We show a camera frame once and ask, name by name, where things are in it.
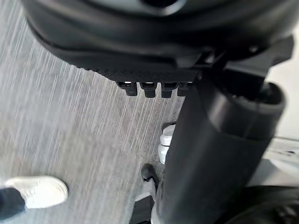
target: white shoe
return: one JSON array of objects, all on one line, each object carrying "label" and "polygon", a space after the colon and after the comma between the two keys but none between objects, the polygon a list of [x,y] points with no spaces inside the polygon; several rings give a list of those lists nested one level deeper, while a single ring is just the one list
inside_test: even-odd
[{"label": "white shoe", "polygon": [[5,187],[18,190],[27,209],[52,207],[68,197],[65,183],[52,176],[15,177],[9,179]]},{"label": "white shoe", "polygon": [[165,164],[166,155],[167,155],[170,143],[171,143],[171,139],[172,139],[175,127],[176,127],[175,124],[166,127],[163,130],[163,134],[160,136],[160,144],[158,146],[158,155],[159,155],[160,162],[162,164]]}]

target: pant leg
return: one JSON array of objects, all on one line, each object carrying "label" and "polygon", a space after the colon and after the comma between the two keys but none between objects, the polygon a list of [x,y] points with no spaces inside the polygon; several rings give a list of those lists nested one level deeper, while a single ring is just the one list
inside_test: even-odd
[{"label": "pant leg", "polygon": [[25,201],[14,188],[0,189],[0,221],[25,210]]}]

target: floor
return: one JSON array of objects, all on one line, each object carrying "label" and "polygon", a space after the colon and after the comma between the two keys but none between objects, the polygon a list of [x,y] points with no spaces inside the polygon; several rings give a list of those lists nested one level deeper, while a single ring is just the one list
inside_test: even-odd
[{"label": "floor", "polygon": [[161,173],[161,126],[184,98],[127,97],[101,75],[44,50],[17,0],[0,0],[0,181],[53,175],[69,200],[29,210],[7,224],[127,224],[141,185],[140,167]]}]

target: person's foot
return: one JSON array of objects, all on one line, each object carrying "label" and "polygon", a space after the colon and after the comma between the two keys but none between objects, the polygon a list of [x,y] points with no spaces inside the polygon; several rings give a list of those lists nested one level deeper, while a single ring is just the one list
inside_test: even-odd
[{"label": "person's foot", "polygon": [[162,164],[165,164],[166,154],[168,152],[175,127],[175,123],[170,123],[169,126],[164,126],[163,134],[160,136],[158,155]]},{"label": "person's foot", "polygon": [[18,190],[27,209],[52,207],[68,197],[65,183],[52,176],[15,177],[7,180],[5,187]]}]

